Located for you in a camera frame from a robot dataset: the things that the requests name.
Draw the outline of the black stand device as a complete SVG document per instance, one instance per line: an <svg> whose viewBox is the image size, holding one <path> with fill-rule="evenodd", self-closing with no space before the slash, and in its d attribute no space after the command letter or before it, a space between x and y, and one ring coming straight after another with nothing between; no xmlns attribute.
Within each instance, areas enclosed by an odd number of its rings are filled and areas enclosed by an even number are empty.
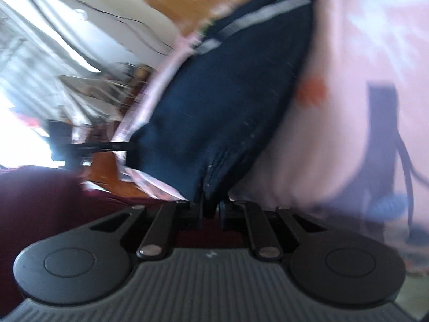
<svg viewBox="0 0 429 322"><path fill-rule="evenodd" d="M69 170L78 169L85 159L95 153L133 151L132 142L84 142L72 143L73 127L62 121L47 121L47 138L52 161L62 161Z"/></svg>

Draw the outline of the green striped knit sweater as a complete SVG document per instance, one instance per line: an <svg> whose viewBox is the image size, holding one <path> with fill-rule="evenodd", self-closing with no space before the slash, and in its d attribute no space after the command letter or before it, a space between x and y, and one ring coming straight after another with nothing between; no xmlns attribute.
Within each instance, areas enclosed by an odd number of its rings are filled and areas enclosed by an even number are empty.
<svg viewBox="0 0 429 322"><path fill-rule="evenodd" d="M197 201L226 194L271 140L308 56L316 0L251 0L214 21L125 164Z"/></svg>

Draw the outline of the pink printed bed sheet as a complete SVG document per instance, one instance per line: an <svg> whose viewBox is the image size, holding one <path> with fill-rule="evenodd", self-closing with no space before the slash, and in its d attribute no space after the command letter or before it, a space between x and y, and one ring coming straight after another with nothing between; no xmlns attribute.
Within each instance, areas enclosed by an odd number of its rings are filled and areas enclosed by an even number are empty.
<svg viewBox="0 0 429 322"><path fill-rule="evenodd" d="M214 21L251 0L143 0L178 29L115 138L147 123L167 84ZM428 274L428 0L316 0L294 95L251 169L226 194L291 206L395 248ZM155 199L186 200L126 171Z"/></svg>

